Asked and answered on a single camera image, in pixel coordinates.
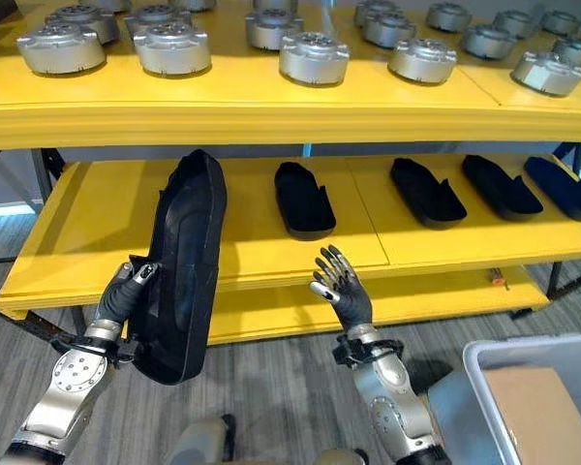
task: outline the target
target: plastic bin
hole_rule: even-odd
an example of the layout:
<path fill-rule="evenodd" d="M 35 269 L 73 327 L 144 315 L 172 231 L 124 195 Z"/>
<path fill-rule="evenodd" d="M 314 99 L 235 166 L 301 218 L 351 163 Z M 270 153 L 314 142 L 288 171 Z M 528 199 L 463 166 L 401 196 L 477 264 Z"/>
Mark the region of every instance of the plastic bin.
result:
<path fill-rule="evenodd" d="M 465 347 L 463 362 L 466 376 L 450 373 L 428 390 L 430 407 L 452 463 L 521 463 L 482 370 L 551 366 L 581 415 L 580 334 L 476 341 Z"/>

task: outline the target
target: yellow shelving unit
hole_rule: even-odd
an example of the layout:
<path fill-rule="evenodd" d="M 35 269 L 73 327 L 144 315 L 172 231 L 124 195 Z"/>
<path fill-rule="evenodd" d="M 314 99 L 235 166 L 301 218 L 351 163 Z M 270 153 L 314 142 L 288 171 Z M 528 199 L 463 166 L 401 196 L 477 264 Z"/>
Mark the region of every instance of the yellow shelving unit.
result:
<path fill-rule="evenodd" d="M 544 211 L 510 223 L 477 197 L 455 154 L 412 156 L 447 177 L 469 213 L 453 229 L 425 229 L 389 180 L 393 158 L 299 160 L 326 185 L 337 216 L 334 233 L 311 242 L 291 238 L 278 211 L 273 178 L 284 159 L 221 161 L 229 203 L 211 342 L 337 328 L 306 286 L 314 257 L 328 243 L 348 253 L 382 324 L 546 304 L 517 265 L 581 257 L 581 223 L 531 179 L 525 180 Z M 490 158 L 516 175 L 527 155 Z M 147 254 L 157 193 L 175 166 L 174 160 L 69 166 L 0 291 L 0 311 L 21 319 L 29 309 L 98 301 L 118 264 Z M 490 283 L 493 266 L 503 267 L 510 291 Z"/>
<path fill-rule="evenodd" d="M 246 44 L 244 16 L 252 8 L 248 0 L 221 0 L 215 11 L 195 15 L 195 23 L 209 35 L 213 65 L 204 75 L 185 78 L 143 72 L 122 16 L 120 41 L 107 47 L 105 66 L 78 76 L 37 76 L 25 66 L 15 39 L 70 1 L 18 3 L 21 13 L 0 23 L 0 149 L 581 140 L 581 85 L 563 99 L 539 95 L 510 82 L 501 64 L 470 61 L 463 53 L 444 85 L 405 82 L 387 70 L 389 51 L 360 38 L 350 8 L 338 9 L 334 18 L 352 53 L 345 81 L 310 88 L 280 76 L 277 54 Z M 301 4 L 299 12 L 306 29 L 320 28 L 319 9 Z M 426 30 L 423 15 L 416 19 L 418 35 L 440 36 Z M 454 41 L 458 35 L 446 38 Z"/>
<path fill-rule="evenodd" d="M 86 73 L 30 72 L 15 39 L 71 0 L 18 0 L 0 23 L 0 149 L 125 144 L 285 143 L 417 140 L 581 141 L 581 84 L 556 99 L 509 78 L 524 49 L 548 49 L 539 32 L 505 62 L 459 49 L 443 85 L 403 81 L 386 68 L 390 51 L 364 42 L 352 9 L 334 22 L 352 59 L 344 82 L 305 87 L 283 78 L 278 55 L 247 45 L 251 0 L 221 0 L 194 15 L 209 35 L 212 68 L 196 77 L 145 73 L 118 16 L 120 40 L 107 63 Z M 147 0 L 137 0 L 135 7 Z M 306 29 L 321 28 L 320 9 L 301 4 Z M 409 13 L 418 36 L 456 48 L 460 35 L 428 29 Z M 374 299 L 378 324 L 537 307 L 546 296 L 522 264 L 581 257 L 581 223 L 565 217 L 523 173 L 527 155 L 495 155 L 521 174 L 544 205 L 526 223 L 497 217 L 460 170 L 462 155 L 413 155 L 447 177 L 469 216 L 447 231 L 426 230 L 402 203 L 388 173 L 393 157 L 293 159 L 327 187 L 338 224 L 326 239 L 289 237 L 275 202 L 281 159 L 223 160 L 229 203 L 209 342 L 227 343 L 339 328 L 330 307 L 306 284 L 321 246 L 348 256 Z M 158 191 L 175 160 L 74 163 L 57 182 L 0 291 L 0 312 L 23 320 L 30 310 L 95 303 L 118 264 L 146 255 Z M 502 268 L 509 291 L 486 269 Z"/>

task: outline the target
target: gray carpet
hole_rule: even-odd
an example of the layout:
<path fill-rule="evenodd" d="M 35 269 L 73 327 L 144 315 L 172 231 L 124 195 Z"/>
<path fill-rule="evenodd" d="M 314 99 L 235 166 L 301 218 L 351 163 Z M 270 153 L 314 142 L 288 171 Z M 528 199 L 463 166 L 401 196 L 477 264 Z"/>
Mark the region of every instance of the gray carpet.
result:
<path fill-rule="evenodd" d="M 14 255 L 35 217 L 0 218 L 0 256 Z M 0 284 L 9 266 L 0 265 Z M 531 266 L 546 286 L 550 266 Z M 581 273 L 567 263 L 562 282 Z M 41 315 L 72 328 L 68 312 Z M 404 361 L 422 390 L 461 369 L 465 344 L 532 334 L 581 332 L 581 290 L 513 322 L 505 313 L 398 325 L 382 332 L 404 341 Z M 373 464 L 388 463 L 346 368 L 330 351 L 334 334 L 214 347 L 200 376 L 178 387 L 145 379 L 131 366 L 116 374 L 67 463 L 159 464 L 192 421 L 233 413 L 237 458 L 306 465 L 319 451 L 363 448 Z M 46 389 L 57 354 L 0 320 L 0 453 Z"/>

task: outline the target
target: cardboard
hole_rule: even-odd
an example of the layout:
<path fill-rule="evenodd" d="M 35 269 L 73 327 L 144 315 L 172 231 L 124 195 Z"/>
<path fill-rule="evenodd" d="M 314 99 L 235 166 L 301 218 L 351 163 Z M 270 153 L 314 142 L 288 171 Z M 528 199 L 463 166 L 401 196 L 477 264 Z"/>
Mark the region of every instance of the cardboard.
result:
<path fill-rule="evenodd" d="M 581 416 L 550 367 L 484 371 L 523 465 L 581 465 Z"/>

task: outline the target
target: robotic arm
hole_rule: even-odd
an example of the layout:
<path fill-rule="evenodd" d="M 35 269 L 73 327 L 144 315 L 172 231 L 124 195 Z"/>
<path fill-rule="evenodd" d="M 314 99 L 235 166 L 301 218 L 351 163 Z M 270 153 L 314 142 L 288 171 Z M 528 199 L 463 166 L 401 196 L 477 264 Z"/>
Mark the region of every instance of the robotic arm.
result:
<path fill-rule="evenodd" d="M 102 295 L 94 321 L 54 365 L 46 393 L 16 432 L 0 465 L 65 461 L 114 374 L 116 341 L 157 267 L 145 264 L 134 273 L 130 263 L 121 264 Z"/>
<path fill-rule="evenodd" d="M 372 325 L 372 303 L 344 255 L 333 245 L 321 249 L 310 289 L 331 305 L 345 334 L 333 355 L 347 365 L 370 409 L 373 426 L 397 465 L 449 465 L 436 442 L 430 416 L 411 387 L 400 361 L 402 343 L 386 340 Z"/>

